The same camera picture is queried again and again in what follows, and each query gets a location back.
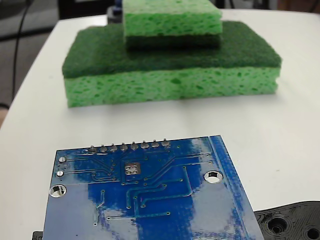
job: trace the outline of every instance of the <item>black plastic part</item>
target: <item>black plastic part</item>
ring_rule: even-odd
[[[32,240],[42,240],[43,234],[43,231],[34,231],[32,234]]]
[[[254,212],[265,240],[320,240],[320,201],[304,201]],[[35,231],[32,240],[42,240]]]

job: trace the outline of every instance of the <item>mounting hole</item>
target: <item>mounting hole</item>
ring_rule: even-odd
[[[320,237],[320,232],[319,232],[318,229],[311,228],[311,229],[306,233],[306,235],[308,236],[309,239],[316,240],[316,239],[319,239],[319,237]]]
[[[206,180],[210,184],[218,184],[222,181],[224,177],[218,171],[208,171],[204,175],[204,180]]]
[[[58,184],[58,185],[54,185],[50,188],[49,194],[53,198],[60,198],[63,195],[65,195],[66,192],[67,192],[66,187],[61,184]]]
[[[268,222],[268,228],[274,234],[281,234],[288,228],[288,224],[284,219],[276,217]]]

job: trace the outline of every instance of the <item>metal pin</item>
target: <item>metal pin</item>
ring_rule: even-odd
[[[110,151],[111,152],[115,152],[115,151],[117,151],[118,150],[118,147],[117,146],[115,146],[113,143],[111,144],[111,147],[110,147]]]
[[[159,147],[159,143],[157,143],[156,140],[153,140],[153,142],[151,143],[151,147],[157,148]]]
[[[131,144],[131,149],[132,149],[132,150],[136,150],[136,149],[138,149],[138,148],[139,148],[139,145],[136,144],[136,143],[133,141],[132,144]]]
[[[101,147],[100,147],[100,152],[104,153],[107,150],[108,150],[107,147],[105,147],[105,145],[102,144]]]
[[[149,147],[149,144],[146,143],[146,141],[143,141],[143,142],[141,143],[141,148],[142,148],[142,149],[147,149],[148,147]]]
[[[97,152],[97,149],[96,149],[94,146],[91,146],[91,147],[89,148],[89,152],[90,152],[90,153],[96,153],[96,152]]]
[[[62,156],[59,158],[59,163],[64,163],[65,161],[67,161],[66,157]]]
[[[170,145],[170,142],[167,141],[167,139],[163,139],[163,142],[161,143],[162,146],[168,147]]]
[[[57,171],[56,172],[57,177],[62,177],[64,174],[65,174],[64,171]]]
[[[128,146],[125,145],[125,143],[123,142],[122,145],[120,146],[120,150],[121,150],[121,151],[125,151],[125,150],[127,150],[127,149],[128,149]]]

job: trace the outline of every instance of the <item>gray floor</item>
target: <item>gray floor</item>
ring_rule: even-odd
[[[59,20],[56,0],[34,0],[24,20],[22,32],[54,27]],[[19,29],[23,8],[15,15],[0,18],[0,38],[16,34]],[[20,39],[17,65],[16,89],[23,82],[29,68],[47,40],[49,33],[22,37]],[[13,62],[16,40],[0,41],[0,103],[10,105],[12,102]]]

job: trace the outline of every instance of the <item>stacked sponges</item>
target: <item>stacked sponges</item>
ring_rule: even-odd
[[[72,45],[62,68],[70,107],[276,91],[281,58],[208,0],[123,6],[123,25],[85,29]]]
[[[219,44],[222,13],[208,0],[125,0],[123,7],[129,49]]]

